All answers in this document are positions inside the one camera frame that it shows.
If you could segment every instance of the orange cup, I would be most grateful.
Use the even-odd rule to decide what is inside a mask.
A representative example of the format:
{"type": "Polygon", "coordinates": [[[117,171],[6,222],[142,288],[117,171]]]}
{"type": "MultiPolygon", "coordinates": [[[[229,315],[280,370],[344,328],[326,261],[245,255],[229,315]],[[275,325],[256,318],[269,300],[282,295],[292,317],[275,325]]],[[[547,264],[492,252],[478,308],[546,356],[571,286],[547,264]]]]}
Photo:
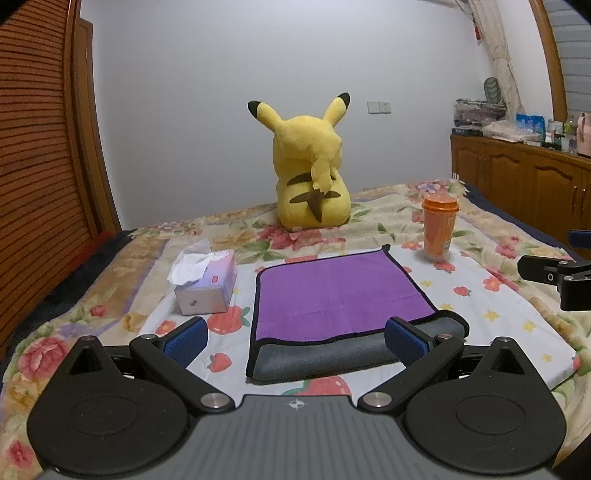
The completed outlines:
{"type": "Polygon", "coordinates": [[[429,259],[446,259],[459,210],[456,199],[448,194],[429,195],[423,200],[425,254],[429,259]]]}

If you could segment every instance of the orange lid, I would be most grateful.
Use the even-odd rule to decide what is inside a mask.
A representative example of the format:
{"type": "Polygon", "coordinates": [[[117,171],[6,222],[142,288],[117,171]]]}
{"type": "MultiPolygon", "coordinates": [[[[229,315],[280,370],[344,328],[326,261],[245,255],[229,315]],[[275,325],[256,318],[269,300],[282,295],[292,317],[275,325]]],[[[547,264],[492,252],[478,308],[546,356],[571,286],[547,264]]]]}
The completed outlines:
{"type": "Polygon", "coordinates": [[[451,195],[432,194],[423,200],[423,208],[432,212],[458,212],[460,210],[457,200],[451,195]]]}

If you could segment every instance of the floral bedspread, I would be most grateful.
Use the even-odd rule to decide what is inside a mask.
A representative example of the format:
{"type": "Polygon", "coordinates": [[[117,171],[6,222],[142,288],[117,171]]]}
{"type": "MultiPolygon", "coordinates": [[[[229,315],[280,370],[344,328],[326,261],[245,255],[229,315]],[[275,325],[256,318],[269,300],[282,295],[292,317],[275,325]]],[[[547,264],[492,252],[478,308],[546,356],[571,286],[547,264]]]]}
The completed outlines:
{"type": "MultiPolygon", "coordinates": [[[[517,291],[577,352],[573,358],[577,372],[553,391],[568,425],[560,461],[591,433],[591,395],[586,395],[591,378],[591,313],[561,312],[556,288],[522,280],[517,274],[517,258],[524,254],[567,258],[567,254],[470,203],[463,196],[466,189],[461,183],[437,180],[380,187],[356,195],[349,223],[338,228],[287,232],[278,224],[275,205],[261,205],[135,231],[134,240],[71,311],[43,324],[18,345],[0,394],[2,480],[30,480],[40,472],[27,440],[27,416],[76,339],[96,335],[105,345],[121,345],[133,339],[168,290],[170,265],[184,247],[208,238],[214,250],[235,249],[241,264],[263,265],[267,261],[314,258],[324,252],[377,248],[386,243],[420,248],[421,194],[441,188],[456,196],[460,204],[453,243],[463,255],[488,270],[486,288],[495,291],[506,285],[517,291]]],[[[453,308],[453,299],[447,306],[453,308]]],[[[245,309],[216,318],[216,322],[208,321],[212,332],[231,335],[250,322],[252,312],[245,309]]],[[[166,333],[169,327],[163,322],[160,333],[166,333]]],[[[210,372],[223,370],[224,362],[225,358],[212,358],[210,372]]],[[[307,382],[304,389],[314,394],[336,390],[347,393],[346,385],[337,388],[333,383],[330,378],[316,379],[307,382]]]]}

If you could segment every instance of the cabinet door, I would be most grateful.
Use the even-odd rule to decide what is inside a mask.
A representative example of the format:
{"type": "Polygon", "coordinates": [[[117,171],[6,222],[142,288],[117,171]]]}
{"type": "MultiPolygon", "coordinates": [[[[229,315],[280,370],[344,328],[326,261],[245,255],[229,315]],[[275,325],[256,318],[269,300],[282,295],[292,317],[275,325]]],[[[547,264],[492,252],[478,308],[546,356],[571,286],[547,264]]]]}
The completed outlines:
{"type": "Polygon", "coordinates": [[[479,169],[484,157],[482,141],[452,135],[452,170],[461,181],[478,186],[479,169]]]}
{"type": "Polygon", "coordinates": [[[578,223],[582,170],[544,154],[528,154],[527,160],[526,222],[566,244],[578,223]]]}
{"type": "Polygon", "coordinates": [[[526,153],[510,144],[486,145],[482,182],[487,198],[497,207],[524,220],[523,196],[526,179],[526,153]]]}
{"type": "MultiPolygon", "coordinates": [[[[578,220],[573,229],[591,230],[591,171],[583,170],[581,175],[581,198],[579,200],[578,220]]],[[[591,260],[590,250],[577,250],[581,257],[591,260]]]]}

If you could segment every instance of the electrical outlet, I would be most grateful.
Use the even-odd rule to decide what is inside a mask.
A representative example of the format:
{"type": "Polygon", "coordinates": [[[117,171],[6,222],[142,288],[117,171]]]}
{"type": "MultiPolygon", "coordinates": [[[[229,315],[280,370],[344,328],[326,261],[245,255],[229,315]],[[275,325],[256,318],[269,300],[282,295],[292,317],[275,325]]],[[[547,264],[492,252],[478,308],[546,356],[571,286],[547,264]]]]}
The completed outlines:
{"type": "Polygon", "coordinates": [[[368,113],[380,113],[379,102],[368,102],[368,113]]]}
{"type": "Polygon", "coordinates": [[[390,102],[380,102],[379,113],[392,113],[392,106],[390,105],[390,102]]]}

